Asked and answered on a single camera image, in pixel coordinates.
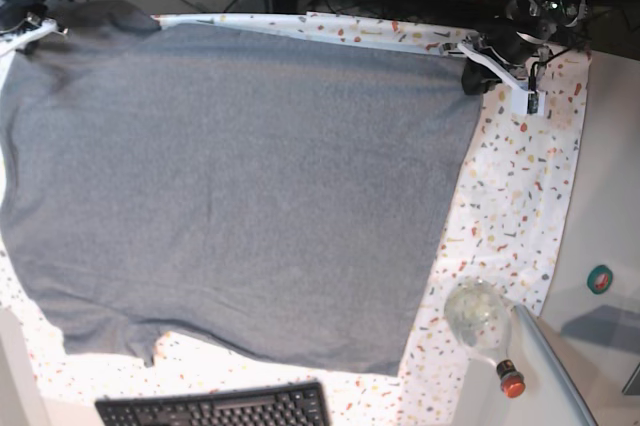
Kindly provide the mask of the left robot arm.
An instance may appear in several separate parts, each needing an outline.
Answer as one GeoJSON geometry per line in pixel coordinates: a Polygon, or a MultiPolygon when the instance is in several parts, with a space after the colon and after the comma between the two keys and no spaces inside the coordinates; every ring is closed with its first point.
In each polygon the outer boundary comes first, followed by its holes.
{"type": "Polygon", "coordinates": [[[585,7],[586,0],[481,0],[483,15],[469,42],[536,94],[546,67],[558,56],[548,44],[568,52],[584,43],[575,28],[585,7]]]}

